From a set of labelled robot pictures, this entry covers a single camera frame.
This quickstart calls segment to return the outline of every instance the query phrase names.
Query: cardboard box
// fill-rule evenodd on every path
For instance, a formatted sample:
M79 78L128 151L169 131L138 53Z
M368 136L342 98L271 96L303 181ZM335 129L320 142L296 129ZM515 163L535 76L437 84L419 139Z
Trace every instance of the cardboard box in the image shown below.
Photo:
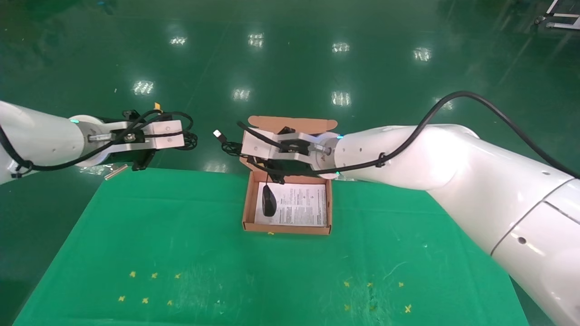
M338 123L335 120L305 119L305 118L283 118L283 117L262 117L253 115L248 118L251 126L278 133L284 127L290 127L296 132L303 133L323 133L336 128ZM247 166L250 172L248 180L248 191L246 192L246 202L244 214L242 216L242 226L246 231L273 232L273 233L299 233L299 234L322 234L329 235L332 229L332 181L309 176L287 176L286 183L297 184L325 184L327 195L327 225L320 226L291 226L291 225L268 225L254 223L256 216L256 202L258 200L258 184L265 182L267 173L261 171L247 162L245 158L240 158L242 164Z

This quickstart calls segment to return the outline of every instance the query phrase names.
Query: green table cover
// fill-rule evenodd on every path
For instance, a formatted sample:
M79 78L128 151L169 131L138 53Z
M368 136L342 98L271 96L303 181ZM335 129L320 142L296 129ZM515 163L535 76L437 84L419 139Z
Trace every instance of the green table cover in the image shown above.
M15 325L527 325L508 275L426 193L335 181L330 236L272 235L242 230L247 180L104 182Z

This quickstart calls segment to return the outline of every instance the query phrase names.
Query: robotic arm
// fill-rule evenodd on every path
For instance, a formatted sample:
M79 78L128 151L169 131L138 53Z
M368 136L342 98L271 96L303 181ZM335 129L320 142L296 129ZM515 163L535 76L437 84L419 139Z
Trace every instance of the robotic arm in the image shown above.
M241 154L300 161L314 172L338 170L392 153L416 129L386 126L344 136L251 129ZM256 133L296 150L266 143ZM378 165L341 173L427 191L556 324L580 325L580 180L459 125L426 125L404 151Z
M123 112L125 119L76 115L69 119L0 101L0 184L37 171L69 166L133 162L133 170L147 168L158 150L191 150L197 136L193 120L183 113L152 110L143 115ZM182 128L173 115L190 120ZM149 121L144 119L154 116Z

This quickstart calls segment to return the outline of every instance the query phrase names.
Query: black computer mouse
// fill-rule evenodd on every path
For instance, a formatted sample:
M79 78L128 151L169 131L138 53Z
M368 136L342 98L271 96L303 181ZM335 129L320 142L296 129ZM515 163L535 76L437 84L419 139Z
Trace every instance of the black computer mouse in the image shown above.
M276 197L274 197L268 185L265 185L264 189L262 189L262 211L264 216L269 218L276 214Z

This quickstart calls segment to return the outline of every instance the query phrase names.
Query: reflective floor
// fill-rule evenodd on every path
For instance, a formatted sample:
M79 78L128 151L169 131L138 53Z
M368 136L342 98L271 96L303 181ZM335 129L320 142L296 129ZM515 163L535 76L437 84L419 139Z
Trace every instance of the reflective floor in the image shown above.
M549 4L0 0L0 99L112 118L158 102L190 114L200 143L159 153L151 167L247 173L221 152L214 129L239 141L235 122L250 115L335 119L340 133L413 125L438 99L467 89L578 171L580 33L534 26ZM579 10L567 0L559 7ZM449 103L435 122L536 158L469 100ZM0 186L0 296L10 298L0 324L13 320L103 180L82 172ZM549 323L521 291L520 299L532 324Z

